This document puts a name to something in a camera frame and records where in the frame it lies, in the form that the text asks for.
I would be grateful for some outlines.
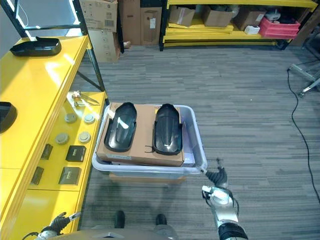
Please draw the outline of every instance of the yellow shelving unit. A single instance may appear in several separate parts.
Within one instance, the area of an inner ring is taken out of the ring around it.
[[[87,35],[58,38],[62,49],[55,56],[17,57],[9,51],[0,60],[1,101],[17,109],[13,125],[0,134],[2,240],[12,232],[84,53],[91,48]]]
[[[173,46],[196,46],[196,45],[276,45],[277,39],[264,38],[260,34],[247,35],[236,27],[232,32],[228,29],[213,29],[203,27],[199,22],[191,27],[177,29],[176,24],[167,23],[171,5],[256,5],[256,6],[282,6],[306,8],[313,12],[318,4],[312,0],[167,0],[166,9],[162,10],[162,21],[160,30],[160,51],[163,47]]]
[[[196,4],[236,4],[236,5],[263,5],[307,8],[314,11],[318,4],[312,0],[168,0],[167,9],[170,5],[196,5]]]
[[[61,107],[47,141],[48,144],[53,146],[50,157],[48,160],[39,160],[37,164],[38,167],[43,168],[41,179],[38,185],[28,185],[26,196],[9,237],[10,240],[22,239],[30,232],[41,231],[46,224],[49,224],[60,213],[67,212],[67,215],[71,215],[81,211],[91,169],[91,158],[94,153],[106,98],[105,92],[83,92],[83,94],[95,99],[99,104],[74,107],[74,100],[71,93],[68,93],[67,101]],[[69,113],[76,114],[76,122],[65,122],[65,115]],[[95,116],[94,123],[87,124],[84,122],[84,117],[87,114]],[[83,131],[91,135],[91,140],[88,143],[78,141],[78,135]],[[69,135],[69,140],[64,145],[55,142],[55,137],[61,132]],[[66,161],[70,145],[86,147],[83,162]],[[77,185],[59,184],[64,167],[81,169]],[[30,217],[34,220],[26,223],[26,220]],[[75,231],[77,226],[78,221],[75,220],[63,230],[63,233]]]

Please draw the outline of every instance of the cardboard boxes on shelf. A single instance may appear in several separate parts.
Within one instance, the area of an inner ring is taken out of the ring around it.
[[[80,0],[88,30],[117,32],[118,2],[105,0]]]
[[[131,148],[126,152],[115,152],[106,148],[104,140],[109,125],[110,117],[122,103],[111,103],[108,118],[105,122],[101,140],[98,144],[97,156],[107,162],[124,164],[154,165],[179,167],[184,163],[183,148],[177,155],[163,155],[156,153],[153,148],[153,128],[158,106],[135,104],[137,111],[136,129]]]
[[[212,10],[209,5],[203,6],[201,18],[206,27],[225,28],[233,17],[232,11]]]
[[[161,7],[140,8],[141,45],[156,45],[159,43]]]
[[[247,26],[259,26],[266,10],[253,6],[242,6],[239,13],[233,19],[233,23],[240,31],[244,31]]]
[[[169,23],[179,24],[189,27],[194,18],[196,10],[188,7],[173,5],[171,7]]]
[[[115,63],[120,56],[120,45],[115,32],[89,30],[89,36],[98,63]]]
[[[140,0],[120,0],[119,11],[123,41],[141,45]]]

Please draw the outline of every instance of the gray carpet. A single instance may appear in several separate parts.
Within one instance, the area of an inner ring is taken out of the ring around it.
[[[307,151],[290,119],[295,98],[287,84],[292,63],[315,58],[300,48],[167,48],[135,46],[118,63],[100,64],[110,101],[182,104],[197,117],[210,169],[223,158],[229,187],[240,204],[250,239],[320,239],[320,205],[311,185]],[[80,71],[94,79],[84,58]],[[295,91],[308,85],[291,73]],[[77,77],[72,89],[96,90]],[[296,123],[310,147],[320,191],[320,93],[300,99]],[[92,169],[80,229],[111,227],[123,210],[126,228],[152,230],[159,213],[182,240],[218,239],[213,215],[201,196],[202,175],[180,185],[114,184]]]

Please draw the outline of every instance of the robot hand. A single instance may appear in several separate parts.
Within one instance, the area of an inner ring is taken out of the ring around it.
[[[60,213],[55,219],[52,220],[49,226],[46,226],[40,233],[37,232],[30,232],[24,239],[28,236],[37,236],[35,240],[46,240],[49,238],[53,238],[56,236],[61,235],[62,229],[64,229],[71,221],[75,220],[76,218],[80,217],[80,212],[74,213],[68,217],[65,217],[66,212]]]
[[[201,171],[214,183],[214,186],[202,186],[202,197],[211,208],[218,229],[220,240],[247,240],[245,230],[239,225],[239,204],[227,189],[228,177],[226,170],[218,161],[218,172]]]

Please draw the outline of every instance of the pink crate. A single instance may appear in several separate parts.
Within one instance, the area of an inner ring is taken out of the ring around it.
[[[294,39],[299,32],[300,23],[296,22],[294,24],[282,24],[282,23],[272,23],[267,18],[263,18],[260,22],[260,31],[265,38],[274,39]]]
[[[297,33],[272,33],[267,28],[260,28],[259,34],[268,39],[295,39]]]
[[[264,17],[261,22],[260,25],[264,25],[266,26],[268,29],[277,29],[277,30],[286,30],[286,29],[299,29],[300,27],[300,23],[299,22],[295,22],[293,24],[283,24],[283,23],[273,23],[270,22],[266,17]]]

